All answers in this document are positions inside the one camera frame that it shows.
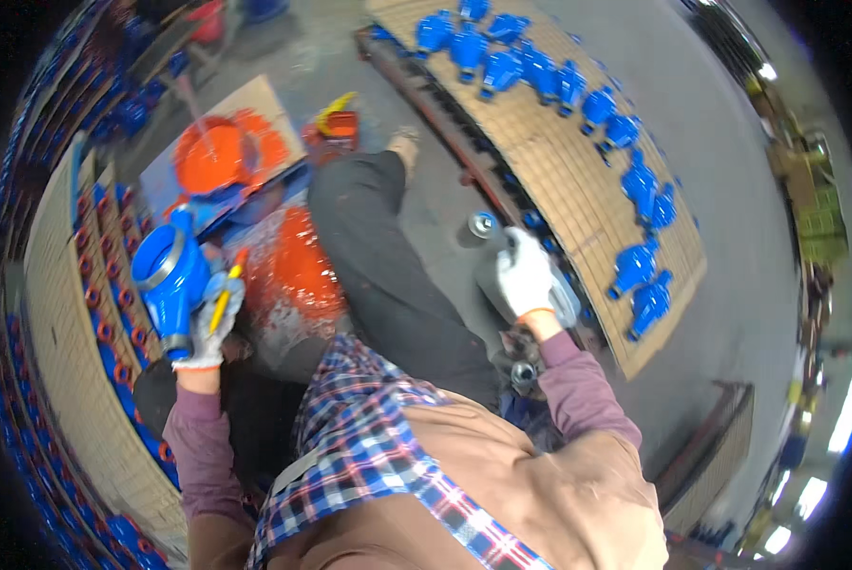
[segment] plaid shirt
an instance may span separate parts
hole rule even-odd
[[[449,479],[401,413],[450,403],[351,336],[339,335],[318,366],[296,423],[296,447],[315,462],[267,497],[246,568],[263,567],[278,543],[331,513],[391,494],[413,494],[486,568],[549,568]]]

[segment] glove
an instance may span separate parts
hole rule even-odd
[[[214,334],[209,334],[208,327],[211,325],[211,318],[217,306],[217,298],[225,289],[230,292],[227,309]],[[192,313],[192,356],[174,361],[172,363],[174,371],[206,371],[220,368],[224,362],[224,353],[221,352],[220,346],[237,322],[239,307],[246,298],[246,284],[242,279],[231,279],[228,272],[222,271],[214,274],[208,281],[203,298],[204,303]]]
[[[495,260],[499,291],[518,317],[518,322],[533,311],[555,313],[549,301],[553,288],[553,273],[549,268],[549,256],[540,247],[534,236],[520,228],[504,230],[508,248],[499,252]]]

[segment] gray floor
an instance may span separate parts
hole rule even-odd
[[[794,367],[797,278],[785,211],[762,151],[754,114],[714,56],[665,0],[539,3],[606,63],[655,133],[701,223],[709,270],[682,323],[631,383],[604,359],[619,402],[644,434],[649,476],[670,460],[716,400],[710,381],[756,386],[749,461],[728,488],[744,521],[776,452],[775,434]],[[409,106],[356,58],[350,31],[365,23],[361,2],[295,2],[288,16],[247,28],[220,71],[200,83],[210,108],[259,73],[269,75],[297,125],[343,92],[360,92],[369,150],[397,125],[423,137],[402,224],[427,271],[464,320],[498,347],[496,321],[473,282],[481,254],[456,244],[455,231],[481,198],[457,182],[459,167]],[[188,123],[167,98],[158,117],[123,153],[136,177]],[[767,435],[771,445],[760,444]]]

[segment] purple sleeve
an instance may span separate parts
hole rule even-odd
[[[546,362],[540,388],[566,442],[603,429],[628,439],[636,449],[641,446],[641,431],[616,403],[603,369],[589,352],[575,346],[568,332],[547,339],[540,352]]]
[[[199,513],[246,518],[242,489],[233,474],[230,421],[220,410],[220,394],[196,394],[177,384],[163,439],[176,458],[187,521]]]

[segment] red bucket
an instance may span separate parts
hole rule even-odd
[[[221,14],[223,8],[223,0],[211,0],[185,17],[190,22],[203,21],[203,24],[192,33],[192,41],[210,44],[220,39],[220,36],[224,34],[224,15]]]

